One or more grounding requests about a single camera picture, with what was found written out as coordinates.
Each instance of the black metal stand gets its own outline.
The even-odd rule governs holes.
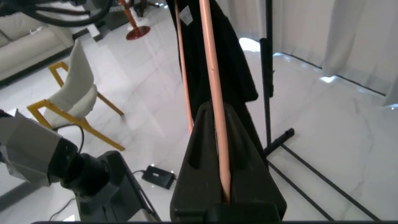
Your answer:
[[[375,221],[380,221],[380,219],[361,205],[358,201],[349,196],[331,180],[327,179],[323,174],[312,167],[308,162],[299,157],[291,149],[289,149],[284,143],[289,140],[294,135],[294,129],[290,128],[283,135],[277,138],[274,142],[271,142],[271,111],[269,107],[269,99],[274,95],[273,86],[273,50],[272,50],[272,0],[266,0],[266,24],[267,24],[267,38],[262,38],[260,40],[261,46],[261,68],[262,68],[262,85],[264,92],[264,109],[266,116],[266,131],[267,131],[267,147],[263,150],[263,155],[266,158],[274,152],[277,148],[282,146],[289,154],[295,157],[299,162],[301,162],[305,167],[310,169],[314,174],[319,176],[323,181],[325,181],[330,187],[339,192],[347,200],[349,200],[353,205],[357,206],[362,212]],[[317,209],[327,220],[333,221],[334,219],[327,214],[318,204],[316,204],[303,190],[298,188],[286,175],[284,175],[276,166],[267,161],[269,166],[274,169],[284,180],[286,180],[303,198],[305,198],[315,209]]]

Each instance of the white marble floor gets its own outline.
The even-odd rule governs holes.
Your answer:
[[[87,119],[102,133],[120,142],[131,170],[149,164],[178,174],[189,140],[183,85],[178,64],[177,39],[168,9],[154,9],[147,16],[152,30],[135,41],[126,41],[127,26],[94,42],[83,37],[83,46],[100,92],[124,112],[120,118],[101,101]],[[262,93],[258,52],[245,51],[257,90]],[[299,156],[383,220],[398,220],[398,111],[381,108],[383,97],[352,83],[320,79],[319,69],[286,55],[274,56],[275,97],[271,99],[273,138],[293,127],[287,142]],[[47,69],[0,89],[0,107],[20,108],[46,98],[58,89]],[[265,121],[262,96],[248,103],[262,143]],[[75,144],[80,132],[60,132]],[[98,156],[114,150],[86,133],[83,152]],[[315,174],[283,149],[269,157],[316,203],[336,220],[369,220]],[[325,220],[288,183],[271,171],[288,209],[284,220]],[[170,190],[152,186],[137,174],[142,188],[163,220],[170,220]],[[59,184],[42,188],[0,213],[1,223],[48,220],[73,194]],[[71,215],[78,220],[75,203],[54,220]]]

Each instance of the wooden chair frame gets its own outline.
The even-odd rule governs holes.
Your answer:
[[[60,87],[62,87],[63,80],[61,79],[61,76],[57,72],[58,68],[63,68],[65,71],[68,71],[69,67],[65,62],[57,62],[57,63],[49,66],[49,70],[51,71],[51,74],[54,76],[55,80],[60,85]],[[106,103],[110,108],[115,110],[115,112],[117,112],[120,116],[124,115],[124,113],[119,108],[117,108],[114,104],[112,104],[101,93],[98,92],[97,97],[99,99],[101,99],[104,103]],[[55,104],[51,103],[49,100],[40,100],[40,101],[38,101],[32,105],[29,105],[27,107],[27,109],[32,113],[32,115],[36,118],[36,120],[40,124],[42,124],[48,128],[51,128],[51,129],[54,128],[44,118],[44,116],[40,113],[39,109],[41,109],[43,107],[48,108],[49,110],[53,111],[54,113],[58,114],[59,116],[67,119],[69,122],[81,126],[84,130],[88,131],[89,133],[96,136],[97,138],[100,138],[101,140],[110,144],[111,146],[115,147],[116,149],[118,149],[120,151],[124,150],[124,147],[122,147],[118,143],[114,142],[112,139],[106,137],[105,135],[101,134],[96,129],[92,128],[91,125],[87,122],[87,120],[85,118],[83,118],[83,119],[75,118],[72,115],[68,114],[67,112],[62,111],[60,108],[58,108]]]

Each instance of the sofa cushion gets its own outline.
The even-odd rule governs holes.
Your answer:
[[[16,13],[11,16],[0,17],[0,30],[10,40],[17,40],[30,34],[39,27],[45,26],[40,21],[30,18],[23,13]]]
[[[0,48],[1,71],[15,67],[61,44],[61,40],[48,28],[13,41]]]
[[[0,47],[7,45],[10,41],[0,32]]]

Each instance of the chair seat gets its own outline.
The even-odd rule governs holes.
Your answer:
[[[78,101],[69,111],[67,111],[68,114],[78,119],[85,118],[85,116],[87,116],[88,113],[94,108],[94,104],[97,99],[97,93],[97,87],[96,85],[93,85],[88,93],[80,101]],[[53,128],[57,128],[59,126],[70,123],[67,119],[59,116],[48,108],[45,109],[43,116]]]

